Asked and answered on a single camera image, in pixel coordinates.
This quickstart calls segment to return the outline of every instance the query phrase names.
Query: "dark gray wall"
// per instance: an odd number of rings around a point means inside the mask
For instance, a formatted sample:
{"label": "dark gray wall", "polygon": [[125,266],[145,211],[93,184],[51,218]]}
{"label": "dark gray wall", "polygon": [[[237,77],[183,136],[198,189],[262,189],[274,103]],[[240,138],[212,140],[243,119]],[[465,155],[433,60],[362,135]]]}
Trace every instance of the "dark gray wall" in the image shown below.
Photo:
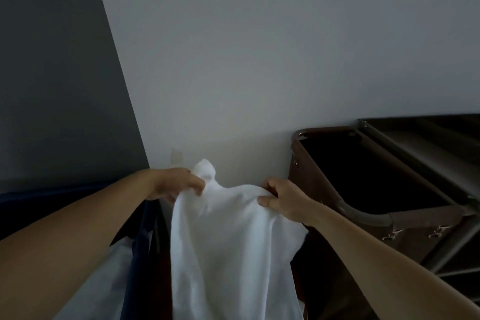
{"label": "dark gray wall", "polygon": [[0,0],[0,192],[148,166],[102,0]]}

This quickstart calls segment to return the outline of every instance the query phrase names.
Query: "white wall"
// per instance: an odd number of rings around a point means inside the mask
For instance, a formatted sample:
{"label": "white wall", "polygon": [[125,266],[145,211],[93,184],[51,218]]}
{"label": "white wall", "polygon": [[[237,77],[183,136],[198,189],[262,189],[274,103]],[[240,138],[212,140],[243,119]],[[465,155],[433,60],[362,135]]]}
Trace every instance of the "white wall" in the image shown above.
{"label": "white wall", "polygon": [[103,0],[149,163],[284,176],[291,133],[480,112],[480,0]]}

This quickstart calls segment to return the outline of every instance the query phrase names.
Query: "right hand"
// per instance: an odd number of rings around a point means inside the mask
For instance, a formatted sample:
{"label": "right hand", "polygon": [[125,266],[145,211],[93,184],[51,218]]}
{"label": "right hand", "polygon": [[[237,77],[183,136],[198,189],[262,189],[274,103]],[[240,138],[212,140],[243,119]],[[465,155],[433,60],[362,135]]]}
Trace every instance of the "right hand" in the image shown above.
{"label": "right hand", "polygon": [[309,198],[296,184],[283,178],[270,177],[262,185],[274,196],[260,196],[258,203],[278,211],[294,222],[312,226],[315,220],[315,207],[320,203]]}

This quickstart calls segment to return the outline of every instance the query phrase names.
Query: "brown laundry basket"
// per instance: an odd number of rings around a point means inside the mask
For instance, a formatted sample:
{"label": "brown laundry basket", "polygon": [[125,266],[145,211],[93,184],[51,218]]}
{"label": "brown laundry basket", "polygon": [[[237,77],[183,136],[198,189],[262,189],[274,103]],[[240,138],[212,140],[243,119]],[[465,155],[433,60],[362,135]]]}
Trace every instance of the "brown laundry basket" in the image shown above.
{"label": "brown laundry basket", "polygon": [[[289,179],[374,237],[420,263],[456,227],[464,207],[371,138],[349,126],[304,129],[292,135]],[[309,233],[293,264],[307,293],[310,318],[375,318],[357,284],[320,235]],[[315,247],[321,247],[321,253]],[[320,263],[329,268],[314,269]],[[328,299],[310,298],[319,281]]]}

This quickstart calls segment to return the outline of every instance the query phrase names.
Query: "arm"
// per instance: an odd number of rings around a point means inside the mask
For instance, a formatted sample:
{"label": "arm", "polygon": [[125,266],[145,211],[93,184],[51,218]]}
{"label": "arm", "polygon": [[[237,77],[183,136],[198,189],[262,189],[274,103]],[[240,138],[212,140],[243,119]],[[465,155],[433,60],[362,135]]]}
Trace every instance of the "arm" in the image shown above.
{"label": "arm", "polygon": [[0,318],[51,319],[143,200],[204,187],[187,169],[142,170],[1,240]]}
{"label": "arm", "polygon": [[390,248],[291,181],[271,178],[261,206],[313,226],[330,243],[382,320],[480,319],[480,308],[433,273]]}

